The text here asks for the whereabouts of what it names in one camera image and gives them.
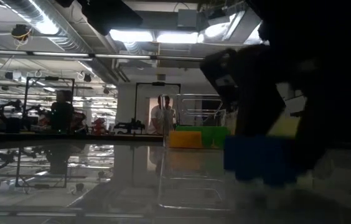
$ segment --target glass table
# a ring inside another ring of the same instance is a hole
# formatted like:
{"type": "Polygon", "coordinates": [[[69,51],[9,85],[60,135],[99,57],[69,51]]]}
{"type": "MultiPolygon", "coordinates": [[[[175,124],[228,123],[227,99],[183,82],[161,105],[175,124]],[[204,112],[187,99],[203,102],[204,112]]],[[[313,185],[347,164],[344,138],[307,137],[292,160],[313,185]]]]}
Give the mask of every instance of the glass table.
{"type": "Polygon", "coordinates": [[[351,223],[351,150],[329,149],[281,189],[236,181],[215,149],[0,142],[0,154],[11,153],[0,169],[0,223],[351,223]]]}

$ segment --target ceiling light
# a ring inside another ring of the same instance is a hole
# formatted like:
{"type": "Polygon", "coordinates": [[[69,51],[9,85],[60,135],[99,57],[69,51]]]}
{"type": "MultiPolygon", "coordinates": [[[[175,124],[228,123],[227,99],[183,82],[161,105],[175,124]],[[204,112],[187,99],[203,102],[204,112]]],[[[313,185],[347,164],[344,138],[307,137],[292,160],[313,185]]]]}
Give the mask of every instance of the ceiling light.
{"type": "Polygon", "coordinates": [[[163,32],[157,41],[159,43],[168,44],[196,44],[198,39],[198,33],[180,33],[180,32],[163,32]]]}
{"type": "Polygon", "coordinates": [[[26,52],[16,50],[0,50],[0,54],[3,55],[27,55],[26,52]]]}
{"type": "Polygon", "coordinates": [[[84,74],[84,82],[91,82],[91,74],[84,74]]]}
{"type": "Polygon", "coordinates": [[[153,36],[150,31],[137,30],[110,30],[110,35],[113,40],[122,42],[150,42],[153,41],[153,36]]]}
{"type": "Polygon", "coordinates": [[[54,88],[51,88],[51,87],[45,87],[44,89],[48,91],[56,91],[54,88]]]}
{"type": "Polygon", "coordinates": [[[34,52],[33,54],[36,56],[88,57],[88,54],[80,53],[34,52]]]}
{"type": "Polygon", "coordinates": [[[113,97],[107,97],[107,96],[93,96],[91,97],[93,100],[114,100],[113,97]]]}
{"type": "Polygon", "coordinates": [[[198,36],[198,43],[203,43],[205,41],[205,36],[203,34],[199,34],[198,36]]]}
{"type": "Polygon", "coordinates": [[[207,37],[215,37],[220,35],[227,30],[229,24],[229,22],[224,22],[221,24],[212,25],[205,30],[205,34],[207,37]]]}
{"type": "Polygon", "coordinates": [[[103,89],[103,93],[104,93],[104,94],[109,94],[110,91],[109,91],[109,89],[108,89],[107,87],[105,87],[105,88],[103,89]]]}
{"type": "Polygon", "coordinates": [[[42,83],[42,82],[36,82],[36,83],[39,84],[39,85],[45,86],[45,84],[42,83]]]}

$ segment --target ceiling fixture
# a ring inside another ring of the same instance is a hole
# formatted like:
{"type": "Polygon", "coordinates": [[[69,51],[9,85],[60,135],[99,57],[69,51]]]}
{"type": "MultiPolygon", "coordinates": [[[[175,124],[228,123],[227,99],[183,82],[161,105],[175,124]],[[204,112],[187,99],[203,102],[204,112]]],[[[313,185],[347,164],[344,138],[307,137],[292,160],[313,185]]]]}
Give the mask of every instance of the ceiling fixture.
{"type": "Polygon", "coordinates": [[[103,93],[109,94],[109,93],[110,93],[109,88],[108,88],[108,87],[105,87],[105,88],[103,89],[103,93]]]}
{"type": "Polygon", "coordinates": [[[196,44],[198,33],[162,32],[158,37],[159,43],[168,44],[196,44]]]}
{"type": "Polygon", "coordinates": [[[25,41],[29,38],[31,31],[32,29],[24,24],[16,24],[15,28],[11,31],[11,35],[16,40],[25,41]]]}
{"type": "Polygon", "coordinates": [[[91,74],[84,75],[84,82],[91,82],[91,74]]]}
{"type": "Polygon", "coordinates": [[[12,80],[14,77],[12,75],[12,72],[6,72],[6,74],[4,75],[4,78],[12,80]]]}
{"type": "Polygon", "coordinates": [[[113,40],[122,42],[151,42],[153,36],[151,31],[146,30],[110,30],[110,35],[113,40]]]}

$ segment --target metal frame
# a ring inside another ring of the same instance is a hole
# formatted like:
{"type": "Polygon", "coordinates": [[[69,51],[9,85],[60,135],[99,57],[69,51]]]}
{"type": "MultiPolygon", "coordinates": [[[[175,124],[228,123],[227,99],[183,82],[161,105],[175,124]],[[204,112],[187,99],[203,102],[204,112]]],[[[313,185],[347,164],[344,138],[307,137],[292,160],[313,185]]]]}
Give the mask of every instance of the metal frame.
{"type": "MultiPolygon", "coordinates": [[[[71,92],[72,92],[72,98],[70,99],[70,104],[73,105],[73,94],[75,93],[75,79],[74,78],[59,78],[59,77],[54,77],[55,79],[57,80],[70,80],[72,81],[72,89],[71,89],[71,92]]],[[[27,116],[27,112],[26,112],[26,106],[27,106],[27,93],[29,91],[29,88],[30,87],[33,87],[40,79],[42,78],[38,78],[38,77],[27,77],[26,78],[26,87],[25,87],[25,99],[24,99],[24,105],[23,105],[23,114],[22,114],[22,117],[26,117],[27,116]],[[36,80],[32,83],[31,86],[29,86],[29,80],[36,80]]],[[[45,77],[44,80],[48,80],[48,81],[56,81],[56,80],[52,80],[50,79],[49,77],[45,77]]],[[[70,127],[71,127],[72,123],[69,124],[69,129],[68,129],[68,134],[70,134],[70,127]]]]}
{"type": "Polygon", "coordinates": [[[88,53],[58,53],[58,52],[33,52],[25,50],[0,50],[0,56],[28,56],[28,57],[70,57],[75,60],[93,58],[134,59],[134,60],[176,60],[188,62],[201,62],[203,57],[183,57],[171,55],[125,55],[125,54],[88,54],[88,53]]]}
{"type": "MultiPolygon", "coordinates": [[[[21,187],[21,188],[28,188],[28,187],[33,187],[35,188],[34,185],[29,185],[27,183],[27,180],[25,180],[23,175],[20,175],[21,172],[21,155],[22,155],[22,151],[18,150],[18,160],[17,160],[17,167],[16,167],[16,178],[15,178],[15,187],[21,187]],[[19,179],[22,179],[22,185],[19,184],[19,179]]],[[[54,186],[49,186],[50,189],[65,189],[67,188],[67,182],[68,182],[68,161],[66,161],[66,173],[63,176],[58,175],[58,177],[60,177],[61,179],[54,185],[54,186]],[[57,184],[59,182],[61,182],[64,179],[64,183],[63,186],[57,186],[57,184]]]]}
{"type": "MultiPolygon", "coordinates": [[[[134,98],[134,119],[137,120],[137,96],[138,96],[138,86],[139,85],[154,85],[155,83],[136,83],[136,96],[134,98]]],[[[180,83],[163,83],[166,85],[175,85],[179,87],[179,94],[181,94],[181,84],[180,83]]]]}

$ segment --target air duct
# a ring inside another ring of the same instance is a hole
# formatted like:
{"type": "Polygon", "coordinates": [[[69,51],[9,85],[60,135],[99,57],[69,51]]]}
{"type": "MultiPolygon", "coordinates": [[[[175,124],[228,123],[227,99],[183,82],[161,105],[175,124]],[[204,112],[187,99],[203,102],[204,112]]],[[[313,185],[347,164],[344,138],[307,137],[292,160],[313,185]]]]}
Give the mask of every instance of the air duct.
{"type": "MultiPolygon", "coordinates": [[[[49,38],[64,51],[92,53],[88,44],[48,0],[0,0],[0,2],[40,33],[66,36],[66,38],[49,38]]],[[[118,83],[119,78],[97,58],[93,58],[92,61],[80,61],[80,63],[87,69],[91,69],[90,71],[98,75],[104,82],[115,85],[118,83]]]]}
{"type": "Polygon", "coordinates": [[[143,50],[138,42],[123,43],[130,54],[143,55],[143,50]]]}

